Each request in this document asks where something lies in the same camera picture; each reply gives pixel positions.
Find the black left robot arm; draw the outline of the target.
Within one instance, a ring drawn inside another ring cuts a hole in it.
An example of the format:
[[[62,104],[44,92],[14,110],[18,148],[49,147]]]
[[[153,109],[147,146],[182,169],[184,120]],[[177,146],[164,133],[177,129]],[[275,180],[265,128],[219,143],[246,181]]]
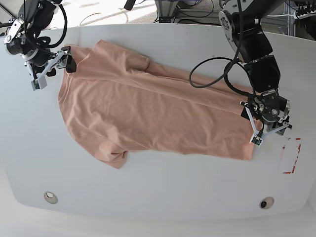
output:
[[[268,135],[283,135],[292,128],[290,102],[279,95],[280,70],[261,27],[261,19],[281,4],[280,0],[227,0],[219,12],[220,24],[236,53],[233,62],[245,69],[252,93],[234,88],[227,76],[224,81],[231,90],[247,97],[246,102],[241,102],[242,116],[250,120],[250,141],[257,146]]]

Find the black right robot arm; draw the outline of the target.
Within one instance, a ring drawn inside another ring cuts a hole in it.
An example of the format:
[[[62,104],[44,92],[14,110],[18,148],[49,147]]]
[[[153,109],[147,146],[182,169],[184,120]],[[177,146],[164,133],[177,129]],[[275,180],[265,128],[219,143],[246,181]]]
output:
[[[64,27],[60,39],[52,44],[50,37],[41,37],[40,33],[49,26],[56,8],[60,8],[63,14]],[[20,55],[25,60],[24,66],[32,77],[33,90],[45,88],[45,77],[55,76],[57,69],[65,69],[67,73],[76,72],[77,65],[70,46],[58,52],[51,51],[61,45],[68,29],[67,15],[60,0],[25,0],[18,17],[0,26],[8,28],[3,40],[7,52]]]

